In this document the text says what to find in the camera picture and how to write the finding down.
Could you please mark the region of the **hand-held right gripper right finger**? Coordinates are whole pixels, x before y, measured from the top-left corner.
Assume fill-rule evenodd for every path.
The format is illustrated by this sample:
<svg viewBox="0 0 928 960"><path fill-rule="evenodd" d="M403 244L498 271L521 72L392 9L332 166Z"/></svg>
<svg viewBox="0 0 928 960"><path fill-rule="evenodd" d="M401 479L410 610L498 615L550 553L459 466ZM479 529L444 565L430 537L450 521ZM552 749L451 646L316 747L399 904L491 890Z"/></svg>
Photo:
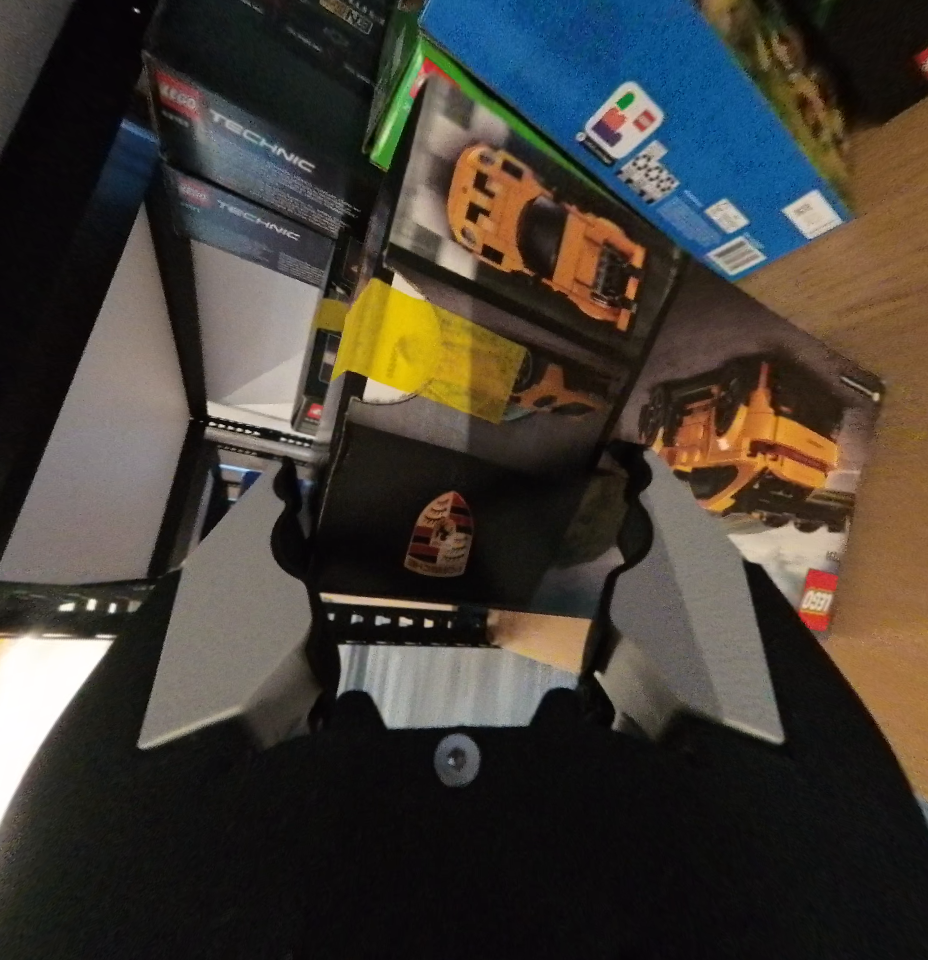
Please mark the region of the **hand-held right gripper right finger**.
<svg viewBox="0 0 928 960"><path fill-rule="evenodd" d="M689 486L637 443L610 443L624 473L606 577L584 654L584 698L597 721L662 738L691 716L785 742L745 563Z"/></svg>

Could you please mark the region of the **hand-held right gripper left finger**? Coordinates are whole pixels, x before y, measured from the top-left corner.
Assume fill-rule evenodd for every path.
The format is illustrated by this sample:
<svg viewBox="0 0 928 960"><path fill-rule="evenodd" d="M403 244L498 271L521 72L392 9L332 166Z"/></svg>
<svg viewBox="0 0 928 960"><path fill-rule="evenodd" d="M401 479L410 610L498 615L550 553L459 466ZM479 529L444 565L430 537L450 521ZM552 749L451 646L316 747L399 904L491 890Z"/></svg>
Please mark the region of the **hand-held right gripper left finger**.
<svg viewBox="0 0 928 960"><path fill-rule="evenodd" d="M293 462L272 461L182 564L140 750L229 722L260 749L308 732L323 684L301 507Z"/></svg>

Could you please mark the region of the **orange sports car lego box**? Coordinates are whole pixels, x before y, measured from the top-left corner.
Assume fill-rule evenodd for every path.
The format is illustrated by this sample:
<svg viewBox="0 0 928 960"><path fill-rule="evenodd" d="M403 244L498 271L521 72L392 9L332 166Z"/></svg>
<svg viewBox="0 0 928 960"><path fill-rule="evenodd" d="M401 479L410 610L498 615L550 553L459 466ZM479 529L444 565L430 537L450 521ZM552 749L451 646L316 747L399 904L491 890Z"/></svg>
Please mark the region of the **orange sports car lego box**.
<svg viewBox="0 0 928 960"><path fill-rule="evenodd" d="M684 264L631 207L431 77L377 195L350 306L380 280L527 353L499 424L353 372L331 380L316 588L528 606Z"/></svg>

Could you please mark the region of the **black race car lego box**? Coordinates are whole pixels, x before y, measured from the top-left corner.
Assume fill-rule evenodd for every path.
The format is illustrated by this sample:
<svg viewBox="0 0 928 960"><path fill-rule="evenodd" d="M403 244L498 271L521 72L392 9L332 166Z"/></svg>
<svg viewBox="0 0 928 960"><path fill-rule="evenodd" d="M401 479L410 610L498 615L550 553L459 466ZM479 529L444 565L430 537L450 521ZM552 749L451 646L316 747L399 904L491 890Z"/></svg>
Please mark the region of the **black race car lego box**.
<svg viewBox="0 0 928 960"><path fill-rule="evenodd" d="M168 164L161 174L175 228L186 239L327 289L333 239Z"/></svg>

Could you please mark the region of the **orange off-road car lego box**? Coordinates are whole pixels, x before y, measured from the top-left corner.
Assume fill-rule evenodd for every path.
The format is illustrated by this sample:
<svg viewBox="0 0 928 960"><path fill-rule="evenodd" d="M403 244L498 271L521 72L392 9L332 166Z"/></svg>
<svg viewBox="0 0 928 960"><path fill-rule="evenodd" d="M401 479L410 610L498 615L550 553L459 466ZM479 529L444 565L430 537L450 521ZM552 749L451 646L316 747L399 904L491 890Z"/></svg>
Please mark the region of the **orange off-road car lego box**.
<svg viewBox="0 0 928 960"><path fill-rule="evenodd" d="M656 453L824 640L885 394L877 374L691 263L615 434Z"/></svg>

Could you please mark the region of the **dark lego box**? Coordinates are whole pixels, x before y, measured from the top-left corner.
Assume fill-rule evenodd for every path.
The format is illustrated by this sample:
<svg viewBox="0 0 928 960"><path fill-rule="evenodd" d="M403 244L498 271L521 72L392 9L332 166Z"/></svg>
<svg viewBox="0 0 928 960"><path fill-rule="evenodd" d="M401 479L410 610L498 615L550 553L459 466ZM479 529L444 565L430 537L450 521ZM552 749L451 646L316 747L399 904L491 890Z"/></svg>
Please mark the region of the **dark lego box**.
<svg viewBox="0 0 928 960"><path fill-rule="evenodd" d="M380 172L362 150L363 104L331 80L256 111L149 54L164 163L329 237L360 235Z"/></svg>

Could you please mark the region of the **green brown lego box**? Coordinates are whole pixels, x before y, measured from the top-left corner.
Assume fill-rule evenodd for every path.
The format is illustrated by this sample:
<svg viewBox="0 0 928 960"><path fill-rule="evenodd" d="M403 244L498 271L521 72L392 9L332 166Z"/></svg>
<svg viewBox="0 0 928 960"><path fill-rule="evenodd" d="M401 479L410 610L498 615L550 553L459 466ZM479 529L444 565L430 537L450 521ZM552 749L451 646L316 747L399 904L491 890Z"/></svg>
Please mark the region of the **green brown lego box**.
<svg viewBox="0 0 928 960"><path fill-rule="evenodd" d="M784 3L695 1L693 6L807 155L844 160L847 129L837 86Z"/></svg>

